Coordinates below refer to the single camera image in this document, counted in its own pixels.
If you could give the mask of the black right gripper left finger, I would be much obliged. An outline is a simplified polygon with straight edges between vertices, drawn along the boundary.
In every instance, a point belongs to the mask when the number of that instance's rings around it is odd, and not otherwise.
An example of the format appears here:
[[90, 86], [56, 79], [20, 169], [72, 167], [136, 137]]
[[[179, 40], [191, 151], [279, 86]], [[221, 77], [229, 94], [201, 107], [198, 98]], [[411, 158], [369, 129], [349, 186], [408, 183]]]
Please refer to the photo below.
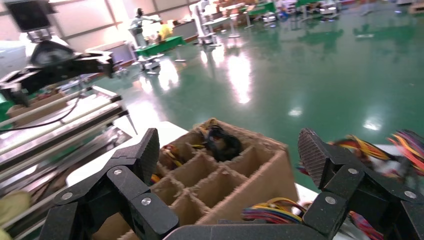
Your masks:
[[101, 170], [57, 194], [39, 238], [89, 240], [119, 214], [139, 238], [164, 239], [180, 221], [149, 187], [159, 152], [156, 128], [147, 129], [139, 143], [117, 149]]

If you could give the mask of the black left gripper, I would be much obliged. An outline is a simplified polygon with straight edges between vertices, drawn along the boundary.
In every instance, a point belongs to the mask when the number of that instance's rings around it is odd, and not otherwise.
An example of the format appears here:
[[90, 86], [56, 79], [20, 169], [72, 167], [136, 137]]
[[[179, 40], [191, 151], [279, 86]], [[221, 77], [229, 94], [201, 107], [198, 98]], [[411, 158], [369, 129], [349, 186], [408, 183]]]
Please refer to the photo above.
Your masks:
[[53, 40], [26, 42], [24, 46], [27, 66], [0, 79], [0, 93], [14, 105], [29, 107], [29, 95], [80, 75], [103, 73], [113, 77], [115, 63], [112, 52], [77, 55], [69, 46]]

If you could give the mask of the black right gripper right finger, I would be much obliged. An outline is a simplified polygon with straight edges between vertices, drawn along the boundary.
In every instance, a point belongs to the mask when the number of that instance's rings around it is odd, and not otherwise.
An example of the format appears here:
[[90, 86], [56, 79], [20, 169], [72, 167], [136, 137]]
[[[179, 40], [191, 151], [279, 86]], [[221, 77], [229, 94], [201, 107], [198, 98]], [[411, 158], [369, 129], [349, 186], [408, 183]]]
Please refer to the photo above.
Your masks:
[[424, 197], [366, 167], [348, 149], [323, 142], [310, 128], [298, 136], [299, 158], [320, 189], [303, 215], [306, 226], [332, 239], [350, 212], [363, 216], [386, 240], [424, 237]]

